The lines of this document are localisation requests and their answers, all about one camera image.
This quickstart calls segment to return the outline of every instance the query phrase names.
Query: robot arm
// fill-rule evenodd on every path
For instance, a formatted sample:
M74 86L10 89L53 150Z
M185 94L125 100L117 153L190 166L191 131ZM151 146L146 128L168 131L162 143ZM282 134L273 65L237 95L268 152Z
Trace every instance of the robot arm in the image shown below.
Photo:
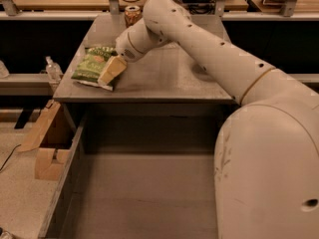
M219 239L319 238L318 94L196 26L170 0L148 0L129 32L117 44L127 61L177 42L242 106L216 141Z

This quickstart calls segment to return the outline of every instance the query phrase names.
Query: gray table surface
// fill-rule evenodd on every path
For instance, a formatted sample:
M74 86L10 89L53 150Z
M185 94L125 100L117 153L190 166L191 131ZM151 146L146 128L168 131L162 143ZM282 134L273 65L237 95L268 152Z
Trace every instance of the gray table surface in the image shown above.
M194 15L192 21L229 40L218 17ZM176 43L153 49L139 61L129 63L112 92L84 86L71 79L86 48L115 47L116 38L125 28L123 14L103 13L96 18L55 92L54 100L61 103L233 103L229 94Z

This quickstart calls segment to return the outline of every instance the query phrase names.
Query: brown can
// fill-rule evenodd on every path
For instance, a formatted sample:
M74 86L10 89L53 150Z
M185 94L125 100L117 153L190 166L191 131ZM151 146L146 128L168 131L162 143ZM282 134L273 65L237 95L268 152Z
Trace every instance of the brown can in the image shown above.
M126 7L125 18L127 28L136 24L142 18L141 8L138 5L130 5Z

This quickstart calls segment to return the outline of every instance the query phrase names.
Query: screw hole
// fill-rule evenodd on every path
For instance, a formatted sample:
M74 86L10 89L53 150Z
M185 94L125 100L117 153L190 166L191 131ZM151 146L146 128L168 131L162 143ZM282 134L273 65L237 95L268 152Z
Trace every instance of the screw hole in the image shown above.
M301 209L303 211L312 211L317 206L318 206L318 199L309 199L302 204Z

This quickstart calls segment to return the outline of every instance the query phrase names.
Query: white robotic arm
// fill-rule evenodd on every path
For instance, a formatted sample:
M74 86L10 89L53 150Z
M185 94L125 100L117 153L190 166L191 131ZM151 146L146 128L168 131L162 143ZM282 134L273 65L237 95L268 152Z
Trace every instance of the white robotic arm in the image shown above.
M167 40L242 106L216 142L219 239L318 239L318 94L196 26L171 0L148 0L117 51L135 61Z

